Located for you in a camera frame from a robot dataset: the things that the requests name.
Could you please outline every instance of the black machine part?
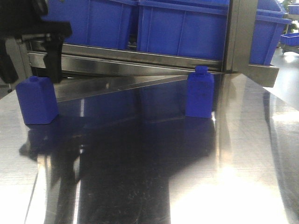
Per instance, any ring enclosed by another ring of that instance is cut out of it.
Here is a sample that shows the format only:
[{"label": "black machine part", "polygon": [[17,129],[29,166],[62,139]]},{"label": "black machine part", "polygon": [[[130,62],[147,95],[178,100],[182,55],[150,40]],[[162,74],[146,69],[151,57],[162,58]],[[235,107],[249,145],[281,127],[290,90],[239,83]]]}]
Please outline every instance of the black machine part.
[{"label": "black machine part", "polygon": [[54,83],[62,80],[61,50],[64,38],[71,35],[71,25],[43,21],[40,16],[47,13],[47,0],[0,0],[0,77],[5,83],[12,84],[18,79],[5,47],[5,40],[11,37],[21,42],[44,41],[47,76]]}]

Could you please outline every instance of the stainless steel table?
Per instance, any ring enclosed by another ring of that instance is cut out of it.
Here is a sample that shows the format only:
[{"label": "stainless steel table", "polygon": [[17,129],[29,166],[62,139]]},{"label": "stainless steel table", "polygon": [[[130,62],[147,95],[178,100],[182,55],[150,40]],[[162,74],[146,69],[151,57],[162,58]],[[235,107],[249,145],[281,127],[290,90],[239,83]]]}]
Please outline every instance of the stainless steel table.
[{"label": "stainless steel table", "polygon": [[4,97],[0,223],[298,224],[299,112],[215,78],[211,119],[184,116],[185,76],[62,83],[50,125]]}]

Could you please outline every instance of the blue bottle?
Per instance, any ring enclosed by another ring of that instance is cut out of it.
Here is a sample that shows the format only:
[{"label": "blue bottle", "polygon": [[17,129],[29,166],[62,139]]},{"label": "blue bottle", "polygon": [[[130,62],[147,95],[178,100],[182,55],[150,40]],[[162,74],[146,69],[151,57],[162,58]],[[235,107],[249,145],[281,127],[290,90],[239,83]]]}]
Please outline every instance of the blue bottle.
[{"label": "blue bottle", "polygon": [[58,115],[54,86],[49,78],[31,76],[15,89],[26,125],[49,124]]},{"label": "blue bottle", "polygon": [[187,117],[210,118],[212,116],[214,76],[207,72],[208,67],[196,66],[188,76]]}]

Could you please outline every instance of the blue storage crate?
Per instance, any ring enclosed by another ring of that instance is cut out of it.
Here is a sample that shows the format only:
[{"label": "blue storage crate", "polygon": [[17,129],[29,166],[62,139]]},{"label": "blue storage crate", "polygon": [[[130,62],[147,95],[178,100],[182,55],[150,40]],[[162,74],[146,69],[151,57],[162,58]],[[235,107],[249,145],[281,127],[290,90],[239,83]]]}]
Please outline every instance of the blue storage crate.
[{"label": "blue storage crate", "polygon": [[134,6],[133,0],[91,0],[87,44],[126,49]]},{"label": "blue storage crate", "polygon": [[[195,3],[200,4],[200,7],[208,7],[227,10],[229,0],[153,0],[160,2],[169,2],[176,3],[184,2],[184,3]],[[286,13],[284,7],[277,0],[259,0],[257,4],[257,15],[265,15],[282,18]]]},{"label": "blue storage crate", "polygon": [[69,21],[72,35],[65,41],[74,44],[86,44],[89,0],[49,0],[49,13],[43,16],[46,21]]},{"label": "blue storage crate", "polygon": [[257,15],[283,18],[285,8],[277,0],[259,0],[257,3]]},{"label": "blue storage crate", "polygon": [[257,15],[252,38],[250,63],[270,65],[285,25],[291,20]]},{"label": "blue storage crate", "polygon": [[65,41],[126,49],[134,0],[49,0],[48,21],[70,21],[73,35]]},{"label": "blue storage crate", "polygon": [[289,5],[289,14],[299,14],[299,4]]},{"label": "blue storage crate", "polygon": [[280,43],[289,46],[299,46],[299,33],[281,35]]},{"label": "blue storage crate", "polygon": [[[140,0],[137,50],[222,60],[227,10]],[[251,63],[269,65],[287,19],[256,16]]]},{"label": "blue storage crate", "polygon": [[137,50],[221,60],[227,11],[140,0]]}]

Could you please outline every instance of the metal frame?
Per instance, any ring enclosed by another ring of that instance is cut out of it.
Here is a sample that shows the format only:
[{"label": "metal frame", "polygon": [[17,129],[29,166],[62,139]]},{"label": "metal frame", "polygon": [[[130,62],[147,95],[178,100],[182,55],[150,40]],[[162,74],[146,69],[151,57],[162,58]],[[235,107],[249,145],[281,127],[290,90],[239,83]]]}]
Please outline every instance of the metal frame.
[{"label": "metal frame", "polygon": [[5,45],[7,53],[10,55],[14,68],[19,76],[19,79],[9,86],[14,89],[20,81],[32,75],[30,60],[24,43],[17,43],[14,38],[8,38],[6,39]]},{"label": "metal frame", "polygon": [[[62,69],[89,76],[157,76],[186,75],[196,65],[206,65],[215,73],[243,73],[271,87],[279,68],[249,64],[256,7],[257,0],[230,1],[223,61],[64,44]],[[41,43],[31,42],[28,50],[31,66],[44,68]]]},{"label": "metal frame", "polygon": [[284,54],[285,52],[295,52],[299,54],[299,46],[290,46],[286,44],[280,44],[280,47],[282,48],[282,53]]},{"label": "metal frame", "polygon": [[290,19],[290,20],[299,20],[299,15],[297,14],[285,14],[284,18]]}]

